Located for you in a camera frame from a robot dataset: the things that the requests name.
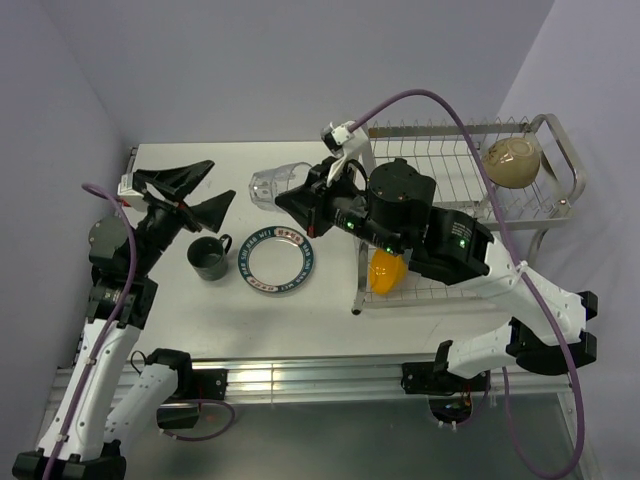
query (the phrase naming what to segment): metal dish rack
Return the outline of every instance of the metal dish rack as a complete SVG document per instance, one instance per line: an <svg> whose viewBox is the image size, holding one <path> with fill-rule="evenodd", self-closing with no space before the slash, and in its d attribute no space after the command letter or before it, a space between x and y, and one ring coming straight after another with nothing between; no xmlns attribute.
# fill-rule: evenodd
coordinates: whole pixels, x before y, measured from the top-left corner
<svg viewBox="0 0 640 480"><path fill-rule="evenodd" d="M533 184L519 190L494 186L509 229L534 232L527 255L532 265L547 231L564 225L572 216L571 206L586 185L582 162L557 117L552 114L538 115L531 122L527 118L519 122L513 118L505 122L500 119L492 123L470 122L467 128L481 155L497 140L513 136L525 137L542 152L541 168ZM478 168L455 125L431 122L426 125L401 122L399 126L374 124L368 132L370 148L362 155L362 163L368 173L378 165L402 157L423 175L435 178L438 187L434 205L464 211L492 231L498 230ZM560 170L566 170L566 167L572 177L569 188L563 187L556 174L556 169L566 174ZM376 295L368 283L369 261L374 251L374 247L356 242L358 289L351 310L356 315L364 308L477 299L472 292L447 287L411 272L388 295Z"/></svg>

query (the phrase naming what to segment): white tabletop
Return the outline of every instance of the white tabletop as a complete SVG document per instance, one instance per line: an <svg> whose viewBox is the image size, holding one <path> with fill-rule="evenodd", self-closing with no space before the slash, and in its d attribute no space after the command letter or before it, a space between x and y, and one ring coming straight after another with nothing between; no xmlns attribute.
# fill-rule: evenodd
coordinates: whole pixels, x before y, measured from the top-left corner
<svg viewBox="0 0 640 480"><path fill-rule="evenodd" d="M326 156L320 142L140 146L134 170L174 168L207 159L215 162L187 203L197 204L228 189L237 195L219 233L233 237L227 275L216 282L202 281L188 264L186 251L198 236L211 233L182 231L150 274L159 288L137 348L145 352L174 348L196 358L430 353L443 340L488 331L508 319L480 300L365 309L359 316L352 315L354 240L338 229L311 240L315 266L299 289L282 297L247 285L236 262L244 240L271 225L302 230L288 215L265 212L251 203L247 190L251 175L285 163L315 164ZM143 217L128 210L132 222Z"/></svg>

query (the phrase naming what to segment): beige bowl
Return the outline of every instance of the beige bowl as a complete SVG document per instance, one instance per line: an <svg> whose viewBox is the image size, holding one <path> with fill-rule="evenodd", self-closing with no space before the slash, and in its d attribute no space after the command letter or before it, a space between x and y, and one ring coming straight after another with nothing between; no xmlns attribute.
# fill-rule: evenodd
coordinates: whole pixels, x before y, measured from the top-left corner
<svg viewBox="0 0 640 480"><path fill-rule="evenodd" d="M521 137L498 140L482 158L489 178L506 188L524 188L533 183L540 170L540 152Z"/></svg>

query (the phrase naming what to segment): white wall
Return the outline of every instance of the white wall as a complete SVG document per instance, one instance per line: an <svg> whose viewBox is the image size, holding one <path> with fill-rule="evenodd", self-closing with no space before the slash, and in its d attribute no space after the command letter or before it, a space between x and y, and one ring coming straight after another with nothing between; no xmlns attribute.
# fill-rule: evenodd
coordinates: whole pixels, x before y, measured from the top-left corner
<svg viewBox="0 0 640 480"><path fill-rule="evenodd" d="M0 2L0 476L32 449L56 365L68 362L90 285L87 232L114 187L118 131L41 5Z"/></svg>
<svg viewBox="0 0 640 480"><path fill-rule="evenodd" d="M416 87L493 116L553 3L41 1L132 143L315 140ZM402 117L445 115L408 101L380 118Z"/></svg>
<svg viewBox="0 0 640 480"><path fill-rule="evenodd" d="M598 361L580 373L587 432L614 480L640 472L639 20L637 0L557 0L501 108L556 113L589 173L577 217L547 236L538 267L600 297Z"/></svg>

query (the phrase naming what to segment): plate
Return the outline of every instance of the plate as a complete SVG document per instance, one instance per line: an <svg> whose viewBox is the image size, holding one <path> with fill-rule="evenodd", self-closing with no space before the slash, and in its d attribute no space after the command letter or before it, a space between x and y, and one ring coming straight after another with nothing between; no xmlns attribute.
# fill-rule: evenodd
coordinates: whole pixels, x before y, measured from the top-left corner
<svg viewBox="0 0 640 480"><path fill-rule="evenodd" d="M302 285L313 261L313 249L302 233L289 227L265 227L240 247L238 269L251 287L277 294Z"/></svg>

